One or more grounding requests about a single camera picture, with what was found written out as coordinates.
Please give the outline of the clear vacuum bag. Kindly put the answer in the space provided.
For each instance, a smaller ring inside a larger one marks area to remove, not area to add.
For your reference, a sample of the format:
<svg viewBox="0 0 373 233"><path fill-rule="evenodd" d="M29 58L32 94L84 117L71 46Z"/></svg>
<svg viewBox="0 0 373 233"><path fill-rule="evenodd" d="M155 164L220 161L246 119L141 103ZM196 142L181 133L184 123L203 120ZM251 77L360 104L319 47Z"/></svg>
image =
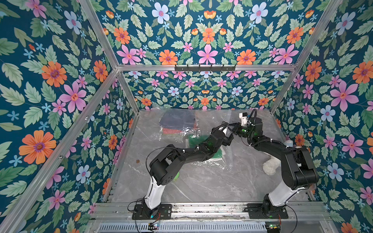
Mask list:
<svg viewBox="0 0 373 233"><path fill-rule="evenodd" d="M185 149L186 153L186 163L193 163L196 165L209 164L213 166L224 167L225 164L229 161L231 154L228 146L221 146L225 155L222 160L211 160L210 158L216 153L216 151L210 151L208 149L208 138L202 143L198 144L196 147Z"/></svg>

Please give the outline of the green tank top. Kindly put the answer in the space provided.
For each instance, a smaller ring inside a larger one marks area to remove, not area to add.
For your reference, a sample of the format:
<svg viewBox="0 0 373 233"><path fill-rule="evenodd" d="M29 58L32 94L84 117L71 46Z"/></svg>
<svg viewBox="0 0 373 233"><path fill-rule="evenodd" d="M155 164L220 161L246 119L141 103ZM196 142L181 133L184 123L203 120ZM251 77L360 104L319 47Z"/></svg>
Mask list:
<svg viewBox="0 0 373 233"><path fill-rule="evenodd" d="M198 144L202 143L207 138L208 138L208 136L199 136L199 137L189 136L186 139L186 146L188 146L189 148L196 147Z"/></svg>

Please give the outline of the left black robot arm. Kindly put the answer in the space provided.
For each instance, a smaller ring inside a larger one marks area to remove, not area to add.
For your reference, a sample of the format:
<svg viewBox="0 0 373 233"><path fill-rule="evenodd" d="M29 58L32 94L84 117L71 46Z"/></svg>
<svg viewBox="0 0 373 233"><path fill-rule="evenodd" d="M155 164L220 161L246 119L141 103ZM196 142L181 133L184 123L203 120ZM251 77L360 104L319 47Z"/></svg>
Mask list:
<svg viewBox="0 0 373 233"><path fill-rule="evenodd" d="M181 170L182 166L193 162L204 162L211 159L221 148L229 146L234 134L226 135L229 127L235 123L223 122L212 129L210 135L193 148L177 148L173 144L159 148L161 152L150 162L147 171L150 175L150 185L142 206L155 210L161 204L165 186L170 183Z"/></svg>

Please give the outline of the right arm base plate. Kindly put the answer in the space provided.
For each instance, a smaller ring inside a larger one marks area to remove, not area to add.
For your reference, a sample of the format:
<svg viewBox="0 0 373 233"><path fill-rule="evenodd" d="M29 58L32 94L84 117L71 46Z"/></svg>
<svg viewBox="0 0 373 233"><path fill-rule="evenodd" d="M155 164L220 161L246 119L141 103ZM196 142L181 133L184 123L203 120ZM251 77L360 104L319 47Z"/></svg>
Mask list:
<svg viewBox="0 0 373 233"><path fill-rule="evenodd" d="M288 219L285 206L272 206L270 203L248 203L244 212L250 219Z"/></svg>

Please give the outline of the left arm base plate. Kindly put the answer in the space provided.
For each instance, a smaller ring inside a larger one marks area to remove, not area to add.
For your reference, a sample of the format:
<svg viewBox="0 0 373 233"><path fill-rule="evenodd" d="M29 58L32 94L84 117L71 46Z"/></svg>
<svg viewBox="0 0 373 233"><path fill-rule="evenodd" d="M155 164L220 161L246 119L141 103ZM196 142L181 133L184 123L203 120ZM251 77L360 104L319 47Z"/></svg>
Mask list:
<svg viewBox="0 0 373 233"><path fill-rule="evenodd" d="M132 214L132 220L168 220L171 219L173 206L160 204L155 209L149 209L146 204L136 204Z"/></svg>

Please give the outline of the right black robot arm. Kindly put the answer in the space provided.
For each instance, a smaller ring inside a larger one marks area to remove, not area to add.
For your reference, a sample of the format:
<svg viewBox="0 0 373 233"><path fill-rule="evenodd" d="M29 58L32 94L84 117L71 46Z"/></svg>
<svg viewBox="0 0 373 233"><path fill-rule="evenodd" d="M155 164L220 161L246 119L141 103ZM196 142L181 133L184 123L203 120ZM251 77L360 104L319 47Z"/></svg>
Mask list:
<svg viewBox="0 0 373 233"><path fill-rule="evenodd" d="M266 162L266 167L273 166L274 170L281 167L282 176L282 181L265 196L260 207L247 208L250 211L261 210L266 215L281 212L293 196L319 180L310 152L302 147L294 147L291 140L283 143L265 136L263 122L257 117L256 109L251 113L240 113L239 118L241 123L234 127L234 134L247 139L248 146L270 155L272 158Z"/></svg>

